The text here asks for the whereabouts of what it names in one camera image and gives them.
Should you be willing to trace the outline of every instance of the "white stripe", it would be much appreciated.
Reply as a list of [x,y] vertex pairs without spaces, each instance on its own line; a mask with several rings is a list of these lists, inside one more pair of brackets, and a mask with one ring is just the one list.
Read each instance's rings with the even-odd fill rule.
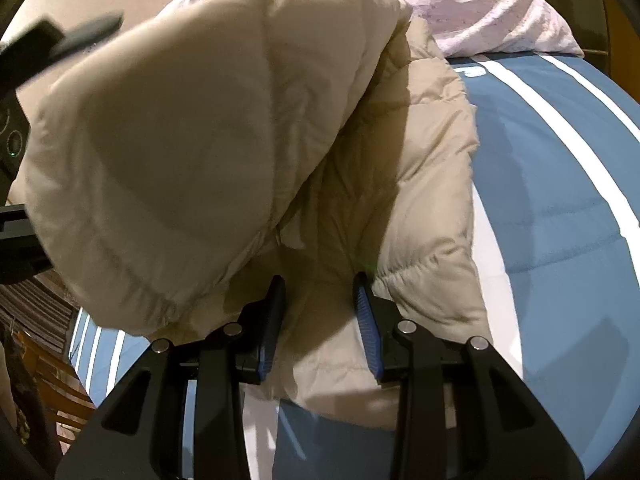
[[260,393],[252,395],[253,389],[253,386],[244,386],[242,424],[246,457],[252,480],[271,480],[280,403],[277,400],[259,399]]
[[487,56],[473,56],[473,60],[484,66],[491,74],[517,92],[556,133],[562,143],[569,149],[575,160],[593,182],[596,190],[607,201],[613,213],[620,234],[626,240],[631,254],[631,261],[640,283],[640,226],[638,218],[629,202],[620,191],[615,181],[593,153],[593,150],[574,128],[537,92],[500,63],[489,60]]
[[80,325],[80,318],[82,317],[82,307],[78,311],[78,317],[76,317],[76,326],[74,327],[74,333],[71,336],[71,345],[69,345],[69,359],[71,359],[71,354],[74,350],[74,343],[76,342],[76,335],[78,335],[78,325]]
[[102,332],[102,327],[98,327],[95,331],[94,336],[94,345],[91,347],[91,355],[89,356],[89,369],[86,373],[86,381],[84,384],[84,390],[89,394],[89,388],[91,387],[91,379],[94,376],[94,361],[95,361],[95,353],[98,349],[98,343],[100,342],[100,333]]
[[80,357],[82,356],[82,345],[84,345],[84,338],[86,336],[86,329],[89,327],[89,316],[84,320],[84,328],[82,329],[82,337],[80,338],[80,344],[78,345],[78,356],[76,357],[76,373],[80,373],[78,371],[78,365],[80,364]]
[[640,142],[640,128],[636,126],[636,124],[629,118],[627,114],[625,114],[620,107],[612,101],[612,99],[606,95],[602,90],[600,90],[596,85],[594,85],[591,81],[585,78],[580,72],[574,70],[567,64],[563,63],[559,59],[556,59],[553,56],[548,56],[547,54],[538,54],[542,59],[546,59],[549,63],[557,66],[560,70],[567,72],[568,75],[573,77],[578,83],[584,86],[589,92],[595,95],[602,103],[612,111],[612,113],[620,120],[622,124],[626,126],[626,128],[631,132],[631,134]]
[[520,327],[513,301],[511,280],[476,186],[473,187],[474,243],[472,257],[478,268],[494,348],[522,378]]
[[116,336],[116,345],[113,347],[113,354],[111,354],[109,378],[107,379],[107,395],[111,393],[111,390],[113,390],[113,387],[116,385],[116,374],[118,373],[118,364],[120,364],[120,353],[122,352],[124,336],[125,333],[122,330],[118,330],[118,335]]

